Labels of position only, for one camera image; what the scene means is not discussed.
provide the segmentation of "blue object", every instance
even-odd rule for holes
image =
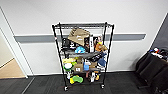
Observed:
[[[82,46],[76,48],[75,53],[85,53],[85,49]]]
[[[97,63],[99,63],[101,66],[104,66],[105,67],[105,64],[106,64],[106,61],[104,60],[104,57],[103,58],[100,58]]]
[[[89,65],[85,65],[85,62],[83,63],[83,69],[84,69],[85,71],[89,70]]]

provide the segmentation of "orange object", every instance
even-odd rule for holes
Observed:
[[[95,50],[99,51],[99,52],[100,51],[105,51],[105,50],[107,50],[107,47],[102,45],[102,44],[97,43]]]

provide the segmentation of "gray wall stripe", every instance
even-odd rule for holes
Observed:
[[[131,40],[142,40],[146,34],[114,34],[113,41],[131,41]],[[58,41],[61,41],[61,36],[57,35]],[[53,35],[37,35],[37,36],[14,36],[16,42],[20,43],[44,43],[44,42],[55,42]],[[110,34],[106,34],[105,41],[108,41]]]

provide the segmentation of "gray carpet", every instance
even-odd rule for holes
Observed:
[[[45,75],[27,79],[0,80],[0,92],[1,94],[151,94],[150,88],[137,88],[142,85],[144,83],[134,72],[110,72],[106,75],[104,89],[99,84],[68,84],[68,91],[64,91],[62,75]]]

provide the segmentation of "yellow object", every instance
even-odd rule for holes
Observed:
[[[75,62],[76,61],[76,59],[74,59],[74,58],[65,58],[65,59],[62,59],[62,62],[63,63],[71,63],[71,62]]]
[[[97,75],[97,77],[95,78],[95,80],[99,80],[99,75]]]
[[[71,83],[71,84],[74,84],[74,83],[75,83],[74,80],[73,80],[73,78],[70,78],[70,83]]]
[[[98,42],[98,44],[102,44],[102,42]]]

